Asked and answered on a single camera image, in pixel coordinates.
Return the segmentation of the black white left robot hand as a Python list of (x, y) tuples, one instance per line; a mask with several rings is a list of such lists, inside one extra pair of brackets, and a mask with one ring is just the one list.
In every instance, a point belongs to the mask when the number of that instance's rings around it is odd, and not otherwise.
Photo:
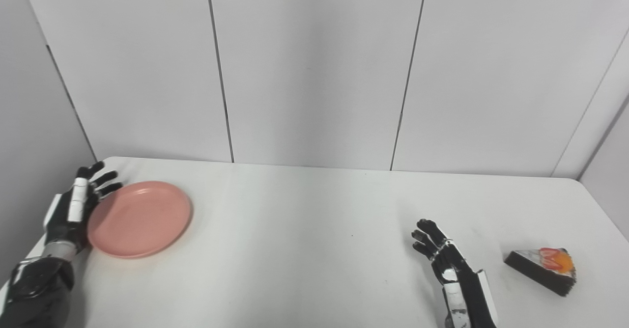
[(69, 243), (77, 253), (86, 248), (88, 220), (94, 209), (123, 187), (123, 183), (117, 181), (116, 170), (96, 176), (104, 167), (104, 162), (79, 167), (70, 189), (56, 194), (44, 220), (45, 246)]

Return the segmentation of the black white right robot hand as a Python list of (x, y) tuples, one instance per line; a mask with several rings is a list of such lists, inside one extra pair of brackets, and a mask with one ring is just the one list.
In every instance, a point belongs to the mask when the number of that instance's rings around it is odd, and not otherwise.
[(436, 223), (420, 219), (411, 233), (412, 247), (429, 261), (442, 285), (447, 328), (496, 328), (497, 310), (485, 270), (475, 271)]

